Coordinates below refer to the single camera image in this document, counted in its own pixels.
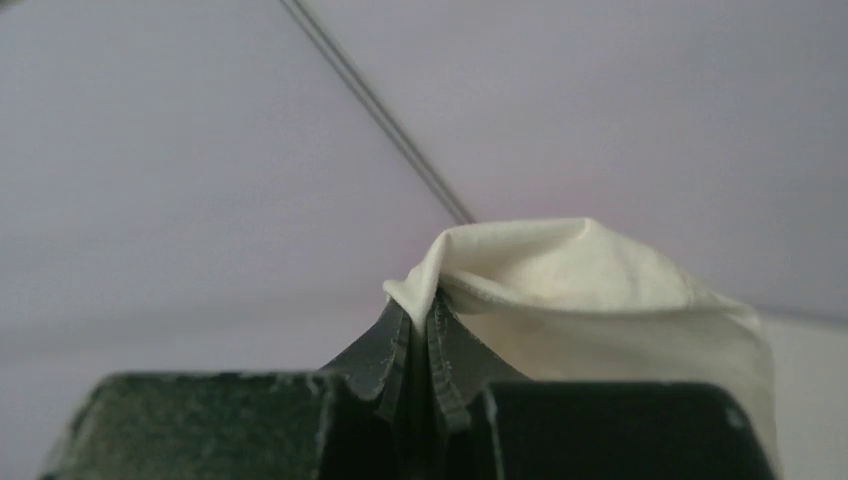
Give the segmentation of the cream white t shirt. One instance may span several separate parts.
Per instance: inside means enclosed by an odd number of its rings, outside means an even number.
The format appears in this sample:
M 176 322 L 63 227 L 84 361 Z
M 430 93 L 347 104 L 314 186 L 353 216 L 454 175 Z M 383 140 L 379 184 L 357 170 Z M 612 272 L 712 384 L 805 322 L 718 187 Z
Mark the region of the cream white t shirt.
M 781 466 L 771 347 L 753 308 L 591 218 L 442 232 L 384 284 L 422 331 L 438 293 L 482 343 L 534 380 L 699 381 L 728 391 Z

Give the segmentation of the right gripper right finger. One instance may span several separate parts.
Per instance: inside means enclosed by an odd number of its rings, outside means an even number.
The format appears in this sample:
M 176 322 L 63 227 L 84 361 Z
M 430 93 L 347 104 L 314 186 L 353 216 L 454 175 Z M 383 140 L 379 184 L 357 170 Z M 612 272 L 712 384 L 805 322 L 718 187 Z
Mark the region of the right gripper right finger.
M 460 322 L 441 288 L 436 290 L 425 327 L 433 416 L 441 434 L 470 428 L 469 405 L 487 384 L 528 378 Z

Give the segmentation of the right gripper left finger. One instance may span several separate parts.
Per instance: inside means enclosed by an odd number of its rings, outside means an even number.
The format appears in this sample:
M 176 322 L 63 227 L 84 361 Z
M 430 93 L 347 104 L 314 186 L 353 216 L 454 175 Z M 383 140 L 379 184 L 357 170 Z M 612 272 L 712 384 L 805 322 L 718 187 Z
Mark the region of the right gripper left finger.
M 352 394 L 389 424 L 404 417 L 412 321 L 390 300 L 378 320 L 321 367 L 341 375 Z

